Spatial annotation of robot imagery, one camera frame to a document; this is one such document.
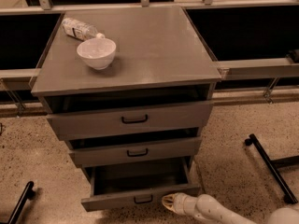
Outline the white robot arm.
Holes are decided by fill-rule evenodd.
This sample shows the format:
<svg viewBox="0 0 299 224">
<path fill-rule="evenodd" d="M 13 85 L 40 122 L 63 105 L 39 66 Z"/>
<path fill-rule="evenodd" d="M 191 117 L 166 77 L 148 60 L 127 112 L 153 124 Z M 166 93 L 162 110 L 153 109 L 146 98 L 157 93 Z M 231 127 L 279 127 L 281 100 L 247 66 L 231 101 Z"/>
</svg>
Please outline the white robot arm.
<svg viewBox="0 0 299 224">
<path fill-rule="evenodd" d="M 221 205 L 207 194 L 193 197 L 185 193 L 163 196 L 163 206 L 181 216 L 190 216 L 203 224 L 257 224 Z M 290 207 L 279 208 L 268 218 L 266 224 L 299 224 L 299 211 Z"/>
</svg>

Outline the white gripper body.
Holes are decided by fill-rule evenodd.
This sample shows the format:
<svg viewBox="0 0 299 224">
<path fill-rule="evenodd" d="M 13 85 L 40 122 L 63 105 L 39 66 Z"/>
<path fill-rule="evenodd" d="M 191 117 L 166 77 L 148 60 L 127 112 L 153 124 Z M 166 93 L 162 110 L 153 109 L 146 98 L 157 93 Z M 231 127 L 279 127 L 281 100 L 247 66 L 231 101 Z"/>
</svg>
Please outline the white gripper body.
<svg viewBox="0 0 299 224">
<path fill-rule="evenodd" d="M 173 201 L 174 211 L 181 216 L 193 217 L 198 198 L 185 193 L 176 193 Z"/>
</svg>

